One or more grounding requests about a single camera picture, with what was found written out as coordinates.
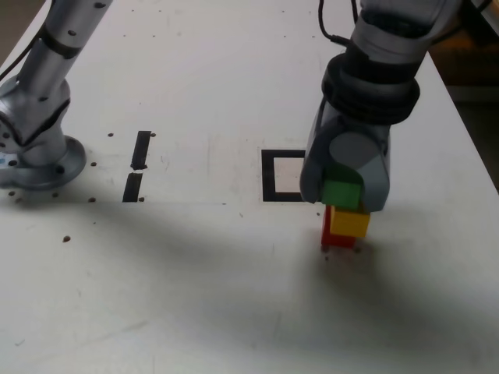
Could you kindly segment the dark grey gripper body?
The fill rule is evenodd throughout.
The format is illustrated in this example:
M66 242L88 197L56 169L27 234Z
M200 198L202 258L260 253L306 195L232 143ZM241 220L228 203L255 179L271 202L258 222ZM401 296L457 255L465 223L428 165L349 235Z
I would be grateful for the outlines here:
M338 115L335 137L336 157L386 157L390 147L390 126L377 126Z

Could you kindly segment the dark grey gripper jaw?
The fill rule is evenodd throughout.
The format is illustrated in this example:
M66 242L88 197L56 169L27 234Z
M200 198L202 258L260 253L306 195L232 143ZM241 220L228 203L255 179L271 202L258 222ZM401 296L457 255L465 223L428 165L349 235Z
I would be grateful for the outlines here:
M320 102L299 179L300 194L305 202L316 203L320 200L324 170L332 163L329 146L338 134L338 116L339 113L326 100Z

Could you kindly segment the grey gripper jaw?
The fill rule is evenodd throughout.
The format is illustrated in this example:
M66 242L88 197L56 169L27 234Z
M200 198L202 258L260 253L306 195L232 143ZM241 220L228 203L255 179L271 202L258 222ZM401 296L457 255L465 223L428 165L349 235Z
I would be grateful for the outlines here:
M332 159L355 171L363 180L363 205L369 212L383 210L390 191L390 137L343 132L329 146Z

